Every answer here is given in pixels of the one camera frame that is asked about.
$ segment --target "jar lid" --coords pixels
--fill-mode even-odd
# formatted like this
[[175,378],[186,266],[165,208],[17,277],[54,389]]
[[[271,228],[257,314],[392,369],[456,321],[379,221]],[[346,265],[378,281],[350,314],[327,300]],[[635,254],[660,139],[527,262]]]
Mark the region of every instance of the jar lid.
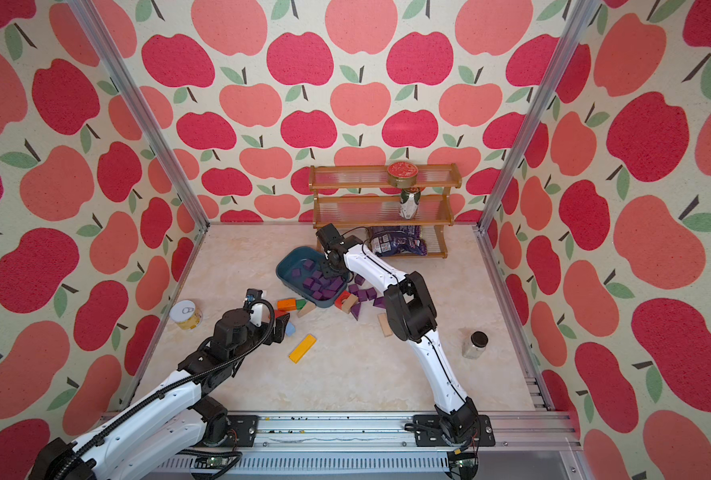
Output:
[[489,337],[484,332],[474,332],[470,335],[470,341],[473,342],[473,345],[482,349],[489,343]]

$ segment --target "metal bracket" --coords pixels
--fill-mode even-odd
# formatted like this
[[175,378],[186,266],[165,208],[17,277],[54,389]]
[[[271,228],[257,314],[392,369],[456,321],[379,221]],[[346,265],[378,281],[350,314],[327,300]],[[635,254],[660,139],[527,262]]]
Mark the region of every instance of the metal bracket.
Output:
[[[481,429],[475,437],[478,446],[493,447],[497,444],[495,441],[494,430],[491,428],[491,419],[485,415],[478,416],[481,419]],[[438,430],[438,434],[427,432],[425,429],[418,428],[414,434],[414,439],[418,447],[448,447],[449,445],[441,437],[441,426],[439,420],[441,417],[437,415],[415,415],[411,420],[419,426]]]

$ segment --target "orange block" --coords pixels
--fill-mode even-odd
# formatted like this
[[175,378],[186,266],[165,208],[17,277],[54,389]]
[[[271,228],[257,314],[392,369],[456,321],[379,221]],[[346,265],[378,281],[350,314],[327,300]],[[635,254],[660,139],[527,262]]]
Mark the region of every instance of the orange block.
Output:
[[278,306],[278,310],[293,312],[294,310],[297,310],[297,300],[293,298],[278,300],[278,302],[276,302],[276,306]]

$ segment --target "black cable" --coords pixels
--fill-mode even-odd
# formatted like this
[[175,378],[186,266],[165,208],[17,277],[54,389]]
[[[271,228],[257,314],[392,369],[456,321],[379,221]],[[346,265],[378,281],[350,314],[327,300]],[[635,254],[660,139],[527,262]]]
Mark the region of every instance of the black cable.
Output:
[[197,375],[191,375],[187,376],[183,379],[177,380],[174,383],[170,383],[169,385],[162,387],[149,396],[145,397],[142,401],[140,401],[137,405],[133,406],[130,408],[127,412],[123,413],[120,415],[118,418],[114,419],[110,425],[107,427],[103,428],[97,435],[92,437],[91,440],[86,442],[84,446],[82,446],[78,452],[76,452],[75,456],[70,459],[67,463],[65,463],[62,468],[57,472],[57,475],[54,476],[54,480],[64,480],[65,476],[67,476],[68,471],[71,469],[73,464],[80,458],[82,457],[86,452],[91,450],[95,446],[100,446],[104,443],[105,437],[110,434],[113,430],[118,428],[122,423],[126,422],[129,418],[134,416],[139,410],[142,408],[148,406],[150,403],[154,402],[155,400],[158,399],[163,399],[164,396],[166,395],[167,392],[170,392],[171,390],[177,389],[181,387],[182,385],[185,385],[186,383],[192,382],[197,379],[202,379],[208,375],[211,375],[212,373],[218,372],[219,370],[223,370],[226,367],[234,364],[235,362],[238,362],[239,360],[242,360],[244,357],[249,355],[251,352],[257,350],[257,348],[262,345],[265,340],[267,340],[270,337],[270,334],[273,332],[275,326],[276,326],[276,313],[274,311],[273,305],[268,302],[267,300],[263,299],[258,299],[255,300],[254,302],[251,302],[248,305],[249,310],[251,310],[251,307],[256,305],[257,303],[262,303],[263,305],[267,306],[268,310],[270,311],[270,322],[268,323],[268,328],[265,331],[265,335],[263,335],[262,340],[260,340],[259,343],[256,345],[252,346],[250,349],[245,351],[244,353],[234,357],[233,359],[227,360],[226,362],[222,362],[219,365],[206,370],[205,372],[198,373]]

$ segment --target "marble floor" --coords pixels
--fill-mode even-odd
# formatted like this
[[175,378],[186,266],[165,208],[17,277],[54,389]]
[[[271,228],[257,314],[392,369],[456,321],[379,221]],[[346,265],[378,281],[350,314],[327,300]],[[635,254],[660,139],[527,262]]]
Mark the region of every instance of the marble floor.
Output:
[[[447,259],[401,258],[389,262],[425,277],[437,309],[438,331],[457,379],[479,410],[533,410],[518,360],[470,226],[445,228]],[[144,373],[135,399],[161,382],[201,340],[223,312],[243,305],[247,288],[264,290],[273,303],[294,296],[275,268],[300,245],[314,246],[310,226],[215,225],[184,283],[179,298],[197,303],[204,319],[183,331],[169,322]],[[336,307],[303,318],[292,312],[296,333],[282,343],[261,346],[238,374],[211,396],[229,410],[432,410],[433,396],[409,345],[382,335],[377,309],[361,308],[360,321]],[[476,330],[489,337],[477,360],[461,346]],[[288,355],[307,334],[317,342],[295,364]]]

